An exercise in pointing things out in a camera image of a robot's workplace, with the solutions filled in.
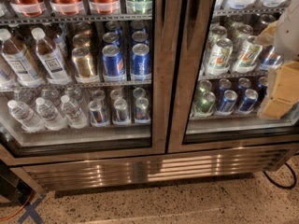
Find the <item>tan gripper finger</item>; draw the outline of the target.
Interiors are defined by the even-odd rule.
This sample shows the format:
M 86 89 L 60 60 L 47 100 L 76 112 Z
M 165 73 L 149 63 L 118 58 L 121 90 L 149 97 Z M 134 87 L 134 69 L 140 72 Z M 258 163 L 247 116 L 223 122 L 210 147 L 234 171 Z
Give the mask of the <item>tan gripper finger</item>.
M 258 45 L 262 46 L 271 46 L 275 45 L 277 42 L 276 39 L 276 29 L 278 27 L 278 21 L 270 23 L 262 32 L 257 35 L 255 42 Z
M 271 69 L 261 104 L 262 119 L 281 119 L 299 101 L 299 62 L 287 62 Z

